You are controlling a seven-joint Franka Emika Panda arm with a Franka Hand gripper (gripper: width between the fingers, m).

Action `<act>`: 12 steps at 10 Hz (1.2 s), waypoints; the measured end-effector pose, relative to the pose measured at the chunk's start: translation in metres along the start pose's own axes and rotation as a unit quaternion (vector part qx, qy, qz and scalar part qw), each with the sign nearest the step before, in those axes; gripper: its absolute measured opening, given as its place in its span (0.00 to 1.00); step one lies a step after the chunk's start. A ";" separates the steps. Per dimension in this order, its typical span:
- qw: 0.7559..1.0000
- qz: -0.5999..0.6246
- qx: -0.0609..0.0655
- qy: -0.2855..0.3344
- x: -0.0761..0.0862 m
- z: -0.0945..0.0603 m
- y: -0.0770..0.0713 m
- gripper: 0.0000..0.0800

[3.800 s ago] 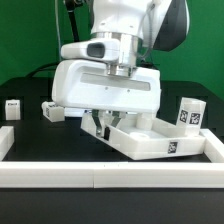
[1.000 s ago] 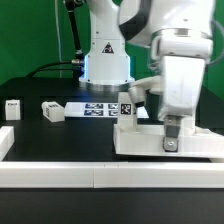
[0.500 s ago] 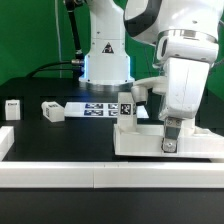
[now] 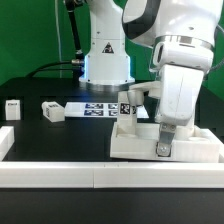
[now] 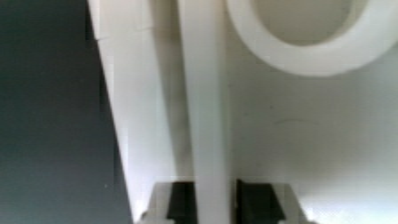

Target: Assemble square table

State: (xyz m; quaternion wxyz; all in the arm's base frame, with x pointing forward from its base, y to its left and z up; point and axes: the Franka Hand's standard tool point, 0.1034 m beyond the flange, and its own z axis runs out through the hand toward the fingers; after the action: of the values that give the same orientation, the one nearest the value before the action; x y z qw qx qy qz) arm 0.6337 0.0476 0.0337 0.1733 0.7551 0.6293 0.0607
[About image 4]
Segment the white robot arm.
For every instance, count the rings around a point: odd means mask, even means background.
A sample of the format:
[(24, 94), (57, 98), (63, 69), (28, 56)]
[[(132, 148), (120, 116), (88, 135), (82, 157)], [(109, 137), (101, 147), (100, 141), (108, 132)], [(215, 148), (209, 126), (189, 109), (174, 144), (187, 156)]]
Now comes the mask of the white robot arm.
[(122, 26), (153, 50), (154, 82), (118, 94), (110, 155), (117, 158), (217, 161), (222, 143), (194, 125), (195, 105), (212, 69), (223, 0), (128, 0)]

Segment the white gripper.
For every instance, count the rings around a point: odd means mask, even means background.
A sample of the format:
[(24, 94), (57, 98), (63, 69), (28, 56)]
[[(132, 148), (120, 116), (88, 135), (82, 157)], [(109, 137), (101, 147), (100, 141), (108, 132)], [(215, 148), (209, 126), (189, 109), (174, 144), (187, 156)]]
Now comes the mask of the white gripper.
[(159, 80), (135, 84), (127, 92), (131, 106), (142, 106), (144, 92), (157, 98), (155, 120), (159, 125), (156, 153), (171, 155), (176, 126), (186, 126), (194, 115), (196, 101), (204, 76), (213, 61), (211, 49), (186, 43), (159, 42), (153, 51), (151, 71)]

